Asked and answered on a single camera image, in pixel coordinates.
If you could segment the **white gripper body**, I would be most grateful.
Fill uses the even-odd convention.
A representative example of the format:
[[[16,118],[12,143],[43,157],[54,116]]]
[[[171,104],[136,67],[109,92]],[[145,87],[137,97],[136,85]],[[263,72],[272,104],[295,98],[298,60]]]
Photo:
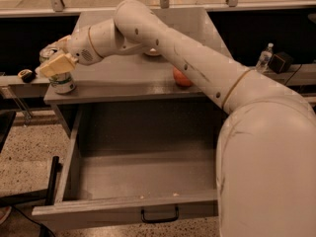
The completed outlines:
[[[82,65],[91,65],[102,60],[92,46],[89,27],[74,31],[67,41],[66,48]]]

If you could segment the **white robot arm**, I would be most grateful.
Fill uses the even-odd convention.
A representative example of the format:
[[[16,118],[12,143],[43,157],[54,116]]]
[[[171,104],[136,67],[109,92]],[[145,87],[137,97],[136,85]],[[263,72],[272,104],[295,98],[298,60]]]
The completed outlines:
[[[124,0],[112,19],[53,43],[45,77],[153,48],[228,118],[217,142],[220,237],[316,237],[316,115],[299,94]]]

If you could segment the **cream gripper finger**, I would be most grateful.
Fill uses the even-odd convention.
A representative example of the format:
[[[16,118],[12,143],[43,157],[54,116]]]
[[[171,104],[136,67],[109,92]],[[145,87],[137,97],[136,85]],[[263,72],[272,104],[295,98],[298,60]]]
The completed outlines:
[[[49,60],[43,62],[39,67],[39,73],[45,77],[70,72],[75,69],[78,59],[70,53],[56,52]]]
[[[56,48],[58,50],[67,51],[68,50],[68,42],[71,40],[71,35],[65,36],[53,43],[51,43],[49,46]]]

